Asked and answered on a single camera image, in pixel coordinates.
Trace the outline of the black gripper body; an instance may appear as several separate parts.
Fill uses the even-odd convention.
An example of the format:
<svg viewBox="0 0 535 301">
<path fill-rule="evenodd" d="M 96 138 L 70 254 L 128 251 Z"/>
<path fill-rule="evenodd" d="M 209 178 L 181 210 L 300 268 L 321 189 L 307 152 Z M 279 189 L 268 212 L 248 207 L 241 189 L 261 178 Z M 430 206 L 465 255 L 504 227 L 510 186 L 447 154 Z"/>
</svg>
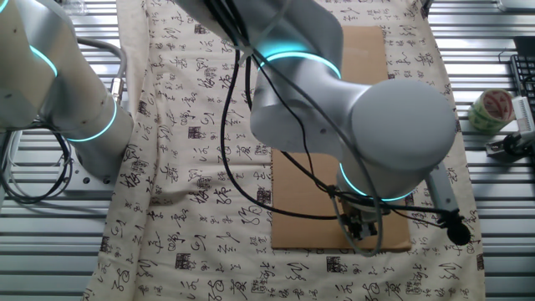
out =
<svg viewBox="0 0 535 301">
<path fill-rule="evenodd" d="M 345 225 L 364 225 L 364 224 L 373 224 L 378 221 L 377 214 L 374 212 L 366 211 L 352 211 L 346 212 L 341 215 L 342 221 Z"/>
</svg>

